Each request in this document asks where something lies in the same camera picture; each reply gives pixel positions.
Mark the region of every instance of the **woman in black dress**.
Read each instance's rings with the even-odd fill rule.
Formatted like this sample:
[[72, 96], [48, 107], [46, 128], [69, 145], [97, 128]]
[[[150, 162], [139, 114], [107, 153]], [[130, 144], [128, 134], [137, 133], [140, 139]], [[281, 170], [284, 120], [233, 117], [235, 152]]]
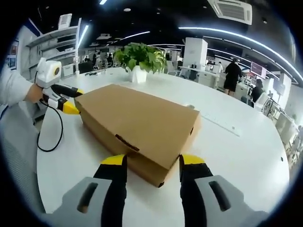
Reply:
[[237, 59], [233, 59], [226, 69], [226, 78], [224, 82], [224, 92], [227, 95], [233, 96], [236, 91], [237, 82], [239, 77], [241, 77], [241, 68], [238, 66]]

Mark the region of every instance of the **potted plant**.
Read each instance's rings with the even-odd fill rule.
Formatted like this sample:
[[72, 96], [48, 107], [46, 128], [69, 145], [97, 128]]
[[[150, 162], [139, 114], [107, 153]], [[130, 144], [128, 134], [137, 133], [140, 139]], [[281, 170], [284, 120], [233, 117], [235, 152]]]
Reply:
[[130, 43], [115, 51], [114, 57], [134, 83], [145, 82], [147, 73], [161, 72], [166, 66], [162, 51], [145, 44]]

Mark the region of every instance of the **white sleeve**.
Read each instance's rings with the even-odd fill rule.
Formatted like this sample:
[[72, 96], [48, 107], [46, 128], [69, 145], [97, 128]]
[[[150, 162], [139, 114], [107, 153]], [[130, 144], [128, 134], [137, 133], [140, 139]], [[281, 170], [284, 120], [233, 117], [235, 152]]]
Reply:
[[0, 75], [0, 104], [14, 105], [25, 99], [33, 83], [27, 81], [16, 70], [3, 67]]

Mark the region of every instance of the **human hand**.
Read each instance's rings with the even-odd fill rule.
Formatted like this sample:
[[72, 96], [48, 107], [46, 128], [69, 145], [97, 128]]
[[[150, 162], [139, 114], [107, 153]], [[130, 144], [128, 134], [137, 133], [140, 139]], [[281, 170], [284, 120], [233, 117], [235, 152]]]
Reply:
[[39, 102], [40, 99], [43, 98], [42, 88], [40, 88], [37, 84], [33, 84], [25, 97], [25, 100], [30, 101], [32, 103]]

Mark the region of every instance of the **brown cardboard box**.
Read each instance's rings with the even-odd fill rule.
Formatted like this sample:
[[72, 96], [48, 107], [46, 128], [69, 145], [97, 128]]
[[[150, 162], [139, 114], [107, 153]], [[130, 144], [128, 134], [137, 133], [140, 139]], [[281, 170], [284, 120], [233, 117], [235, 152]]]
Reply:
[[86, 127], [114, 155], [156, 187], [163, 185], [180, 153], [200, 129], [200, 114], [188, 107], [119, 85], [77, 97]]

